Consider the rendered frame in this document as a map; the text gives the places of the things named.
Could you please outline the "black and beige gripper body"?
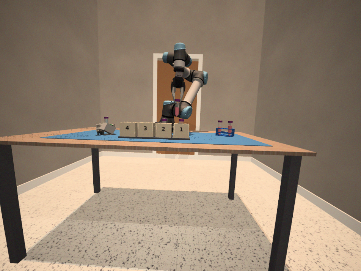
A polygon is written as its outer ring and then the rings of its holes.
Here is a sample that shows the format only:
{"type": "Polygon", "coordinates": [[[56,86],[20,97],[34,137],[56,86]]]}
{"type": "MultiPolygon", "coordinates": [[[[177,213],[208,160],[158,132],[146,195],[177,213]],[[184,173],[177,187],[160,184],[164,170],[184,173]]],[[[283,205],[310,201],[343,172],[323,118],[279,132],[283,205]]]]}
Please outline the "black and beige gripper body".
{"type": "MultiPolygon", "coordinates": [[[[176,67],[176,68],[174,68],[174,72],[176,72],[176,71],[184,72],[184,68],[176,67]]],[[[182,80],[175,80],[175,78],[173,78],[173,84],[174,84],[175,88],[181,88],[183,83],[184,83],[183,78],[182,78],[182,80]]]]}

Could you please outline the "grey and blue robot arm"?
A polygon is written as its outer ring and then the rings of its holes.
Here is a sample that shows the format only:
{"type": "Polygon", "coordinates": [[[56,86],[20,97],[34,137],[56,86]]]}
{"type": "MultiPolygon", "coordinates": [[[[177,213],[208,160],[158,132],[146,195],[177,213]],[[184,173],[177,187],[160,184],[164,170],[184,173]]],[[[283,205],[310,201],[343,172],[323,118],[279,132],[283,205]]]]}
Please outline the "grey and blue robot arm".
{"type": "MultiPolygon", "coordinates": [[[[164,63],[169,63],[173,68],[181,67],[184,68],[184,72],[176,71],[175,80],[186,79],[192,82],[190,89],[188,90],[184,99],[179,103],[179,115],[177,117],[182,119],[188,119],[192,114],[192,103],[199,91],[199,89],[207,84],[208,73],[205,71],[191,70],[189,67],[192,63],[191,57],[185,51],[185,44],[176,43],[174,45],[174,53],[165,52],[163,53],[162,59],[164,63]]],[[[175,115],[175,102],[164,101],[162,109],[162,117],[159,123],[162,123],[162,119],[167,119],[166,123],[172,123],[174,126],[175,115]]]]}

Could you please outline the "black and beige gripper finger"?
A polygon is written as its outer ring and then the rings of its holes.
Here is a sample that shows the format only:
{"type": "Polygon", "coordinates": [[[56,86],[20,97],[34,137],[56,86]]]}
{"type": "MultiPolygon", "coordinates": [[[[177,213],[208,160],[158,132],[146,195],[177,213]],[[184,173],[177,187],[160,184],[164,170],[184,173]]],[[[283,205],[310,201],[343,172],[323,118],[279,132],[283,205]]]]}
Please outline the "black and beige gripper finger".
{"type": "Polygon", "coordinates": [[[182,101],[183,95],[184,95],[184,91],[185,91],[185,82],[183,83],[182,87],[180,88],[180,103],[182,101]]]}
{"type": "Polygon", "coordinates": [[[175,92],[176,92],[176,88],[174,87],[173,82],[171,82],[171,92],[172,92],[172,96],[173,96],[173,101],[175,102],[175,92]]]}

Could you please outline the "blue bench mat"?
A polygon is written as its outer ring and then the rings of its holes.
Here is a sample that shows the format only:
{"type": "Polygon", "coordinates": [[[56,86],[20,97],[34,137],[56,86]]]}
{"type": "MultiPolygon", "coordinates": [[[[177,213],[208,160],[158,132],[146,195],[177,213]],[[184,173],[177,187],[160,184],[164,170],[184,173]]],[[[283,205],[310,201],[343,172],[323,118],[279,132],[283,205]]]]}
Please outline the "blue bench mat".
{"type": "Polygon", "coordinates": [[[108,140],[108,141],[129,141],[129,142],[160,142],[160,143],[191,143],[191,144],[213,144],[213,145],[245,145],[245,146],[267,146],[273,147],[238,134],[233,137],[217,136],[215,133],[189,132],[190,140],[168,140],[168,139],[129,139],[118,138],[119,130],[115,130],[116,135],[97,135],[96,130],[75,132],[69,134],[41,137],[48,139],[78,139],[78,140],[108,140]]]}

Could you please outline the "beige control box with green button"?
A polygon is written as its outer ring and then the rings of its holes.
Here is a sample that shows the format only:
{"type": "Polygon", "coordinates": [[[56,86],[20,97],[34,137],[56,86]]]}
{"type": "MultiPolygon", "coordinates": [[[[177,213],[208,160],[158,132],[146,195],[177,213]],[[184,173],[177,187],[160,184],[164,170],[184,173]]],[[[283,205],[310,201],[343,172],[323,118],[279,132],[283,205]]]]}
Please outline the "beige control box with green button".
{"type": "Polygon", "coordinates": [[[96,136],[100,136],[100,135],[116,135],[113,134],[115,131],[116,127],[114,127],[113,125],[109,124],[109,123],[103,123],[99,129],[99,131],[97,131],[97,135],[96,136]],[[108,134],[105,134],[104,132],[107,132],[108,134]],[[100,135],[99,135],[100,133],[100,135]]]}

